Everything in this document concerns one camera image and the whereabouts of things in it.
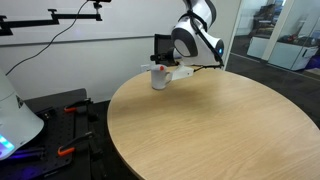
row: wooden tabletop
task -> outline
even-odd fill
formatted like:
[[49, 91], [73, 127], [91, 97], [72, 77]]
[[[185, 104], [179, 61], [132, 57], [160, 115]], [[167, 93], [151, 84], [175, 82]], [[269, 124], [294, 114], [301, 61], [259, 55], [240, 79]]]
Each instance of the wooden tabletop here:
[[320, 179], [320, 131], [288, 99], [248, 78], [204, 69], [151, 88], [123, 84], [108, 110], [118, 153], [142, 179]]

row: floor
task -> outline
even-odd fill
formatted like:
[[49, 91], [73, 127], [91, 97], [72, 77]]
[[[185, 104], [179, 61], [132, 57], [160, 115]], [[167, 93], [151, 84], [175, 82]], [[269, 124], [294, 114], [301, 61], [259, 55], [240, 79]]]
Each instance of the floor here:
[[[245, 39], [234, 43], [227, 71], [253, 79], [279, 92], [298, 105], [320, 127], [320, 81], [251, 59], [246, 55], [247, 43]], [[95, 104], [95, 110], [100, 116], [95, 127], [97, 132], [104, 135], [100, 138], [100, 144], [105, 153], [103, 160], [108, 179], [137, 179], [121, 161], [109, 133], [105, 132], [108, 104]]]

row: round wooden table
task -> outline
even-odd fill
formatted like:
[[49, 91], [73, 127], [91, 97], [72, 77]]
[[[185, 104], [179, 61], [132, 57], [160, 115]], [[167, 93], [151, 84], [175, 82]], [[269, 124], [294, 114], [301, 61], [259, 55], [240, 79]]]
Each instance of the round wooden table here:
[[320, 131], [288, 99], [213, 69], [151, 88], [123, 84], [108, 110], [112, 141], [141, 179], [320, 179]]

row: white cup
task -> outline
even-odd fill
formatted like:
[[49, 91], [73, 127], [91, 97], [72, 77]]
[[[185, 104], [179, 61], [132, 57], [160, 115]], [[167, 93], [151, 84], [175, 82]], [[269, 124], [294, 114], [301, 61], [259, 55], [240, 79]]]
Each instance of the white cup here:
[[161, 90], [166, 88], [172, 79], [172, 73], [167, 72], [167, 66], [157, 64], [151, 67], [151, 85], [153, 89]]

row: blue light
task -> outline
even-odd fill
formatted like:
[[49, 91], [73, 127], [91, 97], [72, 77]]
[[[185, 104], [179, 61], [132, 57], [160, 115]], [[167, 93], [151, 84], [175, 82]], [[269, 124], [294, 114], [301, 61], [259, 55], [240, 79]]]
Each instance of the blue light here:
[[0, 135], [0, 143], [6, 147], [9, 150], [14, 149], [14, 145], [11, 144], [11, 142], [9, 142], [8, 140], [6, 140], [6, 138], [4, 138], [3, 136]]

